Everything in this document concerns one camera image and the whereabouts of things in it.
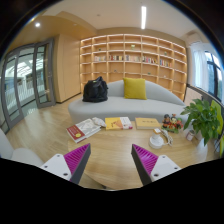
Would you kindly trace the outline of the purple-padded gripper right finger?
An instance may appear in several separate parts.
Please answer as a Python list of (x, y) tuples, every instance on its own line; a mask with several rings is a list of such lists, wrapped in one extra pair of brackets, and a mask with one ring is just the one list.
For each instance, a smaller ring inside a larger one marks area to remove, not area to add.
[(168, 156), (157, 156), (136, 144), (132, 145), (131, 154), (143, 185), (180, 170), (180, 167)]

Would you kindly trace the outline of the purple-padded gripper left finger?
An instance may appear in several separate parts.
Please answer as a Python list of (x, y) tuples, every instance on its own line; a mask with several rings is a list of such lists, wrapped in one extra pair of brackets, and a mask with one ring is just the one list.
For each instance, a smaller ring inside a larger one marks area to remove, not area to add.
[(65, 155), (54, 155), (41, 168), (65, 180), (78, 184), (90, 154), (91, 145), (86, 144)]

